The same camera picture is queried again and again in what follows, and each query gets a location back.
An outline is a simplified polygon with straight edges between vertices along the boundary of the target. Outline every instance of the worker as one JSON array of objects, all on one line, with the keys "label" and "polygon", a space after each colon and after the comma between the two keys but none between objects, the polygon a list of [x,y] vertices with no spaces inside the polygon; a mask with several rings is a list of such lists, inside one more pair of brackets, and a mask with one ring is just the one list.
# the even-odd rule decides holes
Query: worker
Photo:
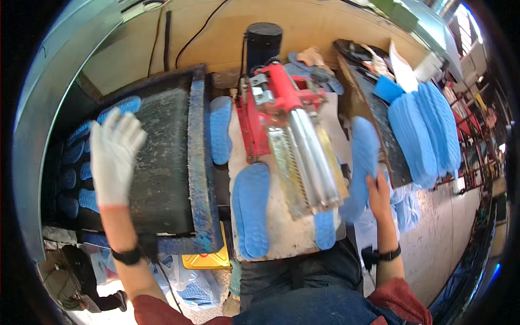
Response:
[{"label": "worker", "polygon": [[[131,113],[118,119],[114,109],[102,126],[92,121],[90,145],[97,203],[119,279],[138,324],[191,324],[168,305],[138,249],[128,191],[146,132]],[[311,255],[242,263],[241,313],[207,324],[432,324],[430,312],[405,281],[386,180],[379,171],[377,180],[367,176],[366,182],[379,253],[387,257],[378,262],[376,289],[368,298],[356,291],[361,265],[346,239]]]}]

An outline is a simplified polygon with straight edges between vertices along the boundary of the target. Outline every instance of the hand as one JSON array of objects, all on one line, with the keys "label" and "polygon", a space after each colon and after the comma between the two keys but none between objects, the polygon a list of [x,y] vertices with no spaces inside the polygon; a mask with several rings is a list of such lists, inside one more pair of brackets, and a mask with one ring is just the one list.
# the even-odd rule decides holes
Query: hand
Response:
[{"label": "hand", "polygon": [[371,175],[366,176],[366,181],[370,209],[374,214],[375,220],[378,224],[388,220],[393,222],[392,210],[390,209],[390,189],[381,169],[378,168],[377,182]]},{"label": "hand", "polygon": [[132,113],[119,118],[119,108],[110,111],[103,125],[90,124],[90,168],[99,207],[128,205],[135,156],[147,133]]}]

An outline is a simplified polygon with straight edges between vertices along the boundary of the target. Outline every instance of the factory floor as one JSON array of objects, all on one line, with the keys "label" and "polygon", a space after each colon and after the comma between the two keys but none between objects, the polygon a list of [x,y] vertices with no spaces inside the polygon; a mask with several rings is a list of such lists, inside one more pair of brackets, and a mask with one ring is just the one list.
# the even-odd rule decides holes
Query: factory floor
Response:
[{"label": "factory floor", "polygon": [[[429,306],[452,274],[469,242],[479,189],[454,196],[451,184],[418,193],[422,217],[399,240],[405,278],[417,299]],[[374,290],[365,271],[365,296]]]}]

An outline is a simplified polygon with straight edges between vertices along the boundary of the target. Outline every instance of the forearm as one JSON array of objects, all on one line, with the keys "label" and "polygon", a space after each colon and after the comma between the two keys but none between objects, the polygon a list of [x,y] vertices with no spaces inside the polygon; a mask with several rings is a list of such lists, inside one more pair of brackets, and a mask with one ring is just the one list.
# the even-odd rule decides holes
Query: forearm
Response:
[{"label": "forearm", "polygon": [[[378,250],[380,254],[393,252],[399,247],[397,233],[395,231],[392,213],[388,212],[385,218],[378,222]],[[376,269],[376,287],[393,278],[405,277],[405,269],[402,264],[402,256],[399,255],[392,261],[380,261]]]},{"label": "forearm", "polygon": [[[118,253],[133,250],[137,245],[137,235],[128,207],[101,208],[100,212],[101,223],[110,247]],[[131,266],[117,260],[114,260],[114,264],[130,300],[146,294],[167,302],[144,258]]]}]

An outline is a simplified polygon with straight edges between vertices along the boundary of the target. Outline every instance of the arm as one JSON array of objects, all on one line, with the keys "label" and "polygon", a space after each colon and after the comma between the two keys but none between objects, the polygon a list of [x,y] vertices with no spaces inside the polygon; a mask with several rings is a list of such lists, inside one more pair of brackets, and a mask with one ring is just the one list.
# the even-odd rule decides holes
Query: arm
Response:
[{"label": "arm", "polygon": [[[137,245],[128,206],[135,156],[146,140],[146,132],[133,114],[119,120],[119,109],[113,109],[103,126],[90,125],[91,167],[96,199],[103,229],[112,249],[118,253],[133,250]],[[126,294],[132,301],[149,295],[166,302],[144,258],[127,266],[114,260],[115,268]]]},{"label": "arm", "polygon": [[[377,182],[370,175],[367,175],[366,181],[369,190],[370,209],[378,223],[378,250],[383,254],[395,251],[399,243],[392,219],[390,189],[386,179],[381,170],[378,170]],[[376,287],[380,287],[393,278],[405,278],[401,255],[392,261],[380,261],[378,263],[375,277]]]}]

